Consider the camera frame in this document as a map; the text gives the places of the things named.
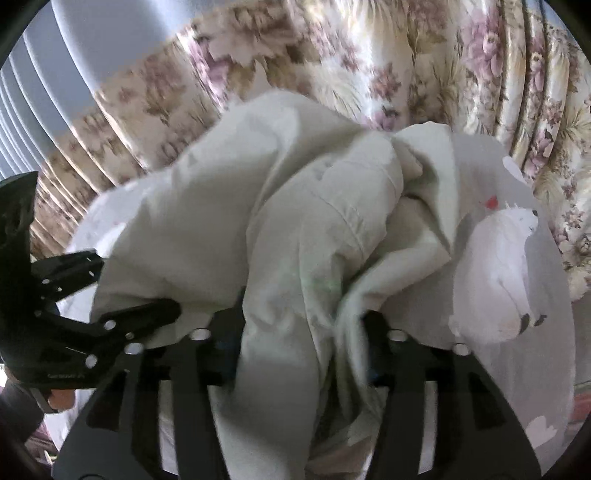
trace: hole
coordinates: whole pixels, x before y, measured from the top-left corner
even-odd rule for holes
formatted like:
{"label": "hole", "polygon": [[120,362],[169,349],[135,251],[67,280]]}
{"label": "hole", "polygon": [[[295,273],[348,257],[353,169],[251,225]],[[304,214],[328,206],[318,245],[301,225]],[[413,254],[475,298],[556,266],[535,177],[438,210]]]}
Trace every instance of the hole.
{"label": "hole", "polygon": [[435,463],[437,441],[437,382],[425,382],[425,413],[423,420],[423,444],[418,474],[432,470]]}
{"label": "hole", "polygon": [[84,361],[84,364],[86,365],[86,368],[94,368],[96,367],[96,364],[99,362],[99,359],[96,357],[96,355],[89,355],[86,357],[86,360]]}
{"label": "hole", "polygon": [[173,422],[173,385],[171,381],[161,381],[158,388],[158,447],[161,452],[162,467],[169,473],[178,475],[176,440]]}
{"label": "hole", "polygon": [[523,332],[525,332],[527,330],[527,327],[530,326],[530,314],[526,313],[525,315],[523,315],[523,317],[521,317],[521,327],[519,329],[519,335],[521,335]]}
{"label": "hole", "polygon": [[119,431],[119,414],[125,389],[125,372],[118,373],[104,390],[88,414],[87,424],[91,429]]}
{"label": "hole", "polygon": [[469,374],[468,382],[472,393],[476,429],[487,430],[503,425],[505,417],[496,404],[495,397],[486,389],[480,377],[476,374]]}

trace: pink flower print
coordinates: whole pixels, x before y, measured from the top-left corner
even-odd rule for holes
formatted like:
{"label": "pink flower print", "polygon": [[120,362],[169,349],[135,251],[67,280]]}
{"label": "pink flower print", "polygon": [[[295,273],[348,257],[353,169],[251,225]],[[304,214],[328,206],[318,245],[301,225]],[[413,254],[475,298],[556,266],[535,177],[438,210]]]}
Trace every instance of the pink flower print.
{"label": "pink flower print", "polygon": [[562,185],[562,191],[563,191],[564,196],[566,197],[567,200],[572,199],[574,196],[574,193],[577,191],[576,182],[573,180],[571,183],[567,183],[566,185]]}
{"label": "pink flower print", "polygon": [[366,117],[363,124],[374,129],[391,132],[396,128],[396,120],[400,114],[394,108],[382,107],[371,117]]}
{"label": "pink flower print", "polygon": [[503,68],[501,20],[493,9],[486,15],[475,10],[468,24],[462,28],[462,41],[466,47],[465,63],[477,79],[490,81],[500,77]]}
{"label": "pink flower print", "polygon": [[287,47],[298,41],[287,11],[275,3],[219,11],[215,20],[201,26],[200,32],[210,38],[209,50],[214,59],[230,56],[243,67],[258,55],[285,55]]}
{"label": "pink flower print", "polygon": [[310,40],[315,46],[321,59],[331,57],[336,54],[338,36],[329,33],[321,23],[310,25]]}
{"label": "pink flower print", "polygon": [[531,42],[531,86],[537,93],[544,91],[545,79],[545,41],[542,35],[536,35]]}
{"label": "pink flower print", "polygon": [[445,11],[440,0],[411,0],[408,3],[408,16],[415,19],[423,30],[443,30],[446,25]]}
{"label": "pink flower print", "polygon": [[156,54],[146,58],[140,76],[148,88],[156,91],[160,98],[164,98],[168,92],[171,92],[183,82],[183,78],[174,62],[169,58],[161,58]]}
{"label": "pink flower print", "polygon": [[534,180],[541,168],[548,163],[553,147],[552,134],[547,130],[540,131],[532,142],[531,151],[523,166],[523,173]]}
{"label": "pink flower print", "polygon": [[570,228],[581,228],[583,223],[583,214],[577,207],[573,206],[568,212],[563,215],[566,225]]}
{"label": "pink flower print", "polygon": [[346,45],[343,47],[343,51],[343,55],[340,59],[340,65],[350,72],[357,72],[359,70],[359,62],[355,48],[353,46]]}
{"label": "pink flower print", "polygon": [[127,105],[133,98],[138,96],[138,92],[131,88],[123,87],[119,91],[119,101],[124,105]]}
{"label": "pink flower print", "polygon": [[392,98],[402,86],[393,69],[392,62],[388,63],[384,68],[373,69],[373,78],[369,84],[369,96],[371,98],[392,101]]}
{"label": "pink flower print", "polygon": [[558,125],[562,120],[562,100],[547,98],[542,106],[541,119],[548,122],[551,127]]}
{"label": "pink flower print", "polygon": [[566,231],[566,228],[557,229],[555,226],[551,226],[550,233],[552,234],[552,237],[554,237],[554,242],[557,247],[560,247],[562,242],[569,241],[569,233]]}
{"label": "pink flower print", "polygon": [[581,240],[579,240],[577,247],[582,255],[589,255],[591,252],[591,238],[589,238],[588,233],[583,235]]}
{"label": "pink flower print", "polygon": [[209,40],[194,40],[189,44],[189,55],[197,75],[212,94],[212,100],[222,110],[226,105],[226,86],[232,61],[229,56],[214,60],[209,51]]}

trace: metal screw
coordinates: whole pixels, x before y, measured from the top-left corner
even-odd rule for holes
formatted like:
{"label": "metal screw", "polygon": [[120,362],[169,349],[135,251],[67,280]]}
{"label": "metal screw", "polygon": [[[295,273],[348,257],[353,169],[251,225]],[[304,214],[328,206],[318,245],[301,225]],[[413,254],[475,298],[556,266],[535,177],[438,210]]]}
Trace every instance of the metal screw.
{"label": "metal screw", "polygon": [[456,343],[452,347],[452,350],[453,350],[453,353],[455,353],[456,355],[459,355],[459,356],[468,356],[472,353],[470,351],[470,348],[465,343]]}
{"label": "metal screw", "polygon": [[104,328],[105,330],[112,330],[112,329],[114,329],[116,326],[117,326],[117,322],[116,322],[116,321],[114,321],[114,320],[107,320],[107,321],[105,322],[105,324],[103,325],[103,328]]}
{"label": "metal screw", "polygon": [[84,364],[86,365],[86,368],[94,368],[98,361],[99,359],[96,355],[89,355],[86,357]]}
{"label": "metal screw", "polygon": [[196,342],[203,342],[211,337],[212,333],[206,328],[198,328],[189,333],[189,338]]}
{"label": "metal screw", "polygon": [[390,330],[388,332],[388,339],[392,342],[406,342],[408,334],[403,330]]}
{"label": "metal screw", "polygon": [[125,353],[128,355],[139,355],[144,351],[144,346],[141,343],[134,342],[125,345]]}

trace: white cloth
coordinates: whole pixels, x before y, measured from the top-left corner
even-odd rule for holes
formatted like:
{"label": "white cloth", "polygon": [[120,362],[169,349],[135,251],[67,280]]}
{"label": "white cloth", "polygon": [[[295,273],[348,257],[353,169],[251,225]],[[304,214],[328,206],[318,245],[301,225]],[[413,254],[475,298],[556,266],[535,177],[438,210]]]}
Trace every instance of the white cloth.
{"label": "white cloth", "polygon": [[[99,197],[71,249],[107,242],[144,198],[106,263],[95,315],[152,297],[180,301],[182,317],[151,346],[206,326],[248,286],[236,386],[210,390],[233,480],[302,478],[304,469],[309,478],[350,478],[367,469],[384,399],[365,378],[358,316],[369,308],[422,343],[468,343],[545,470],[561,452],[574,375],[568,291],[547,220],[540,216],[525,243],[528,302],[547,316],[543,325],[502,343],[458,339],[449,328],[471,232],[496,203],[530,215],[538,208],[502,157],[491,138],[433,124],[368,132],[273,93],[230,111],[172,168]],[[82,294],[79,309],[62,313],[86,317],[91,295]],[[163,466],[174,472],[170,395],[163,385]],[[421,471],[433,461],[433,406],[426,404]],[[328,430],[325,412],[335,419]]]}

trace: dark sleeve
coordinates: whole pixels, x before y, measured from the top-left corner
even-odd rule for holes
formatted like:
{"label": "dark sleeve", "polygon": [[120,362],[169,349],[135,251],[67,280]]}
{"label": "dark sleeve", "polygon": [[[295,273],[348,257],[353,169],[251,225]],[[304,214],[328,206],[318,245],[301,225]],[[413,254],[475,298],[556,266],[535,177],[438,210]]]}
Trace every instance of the dark sleeve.
{"label": "dark sleeve", "polygon": [[25,443],[39,428],[45,415],[25,388],[8,380],[0,392],[0,416]]}

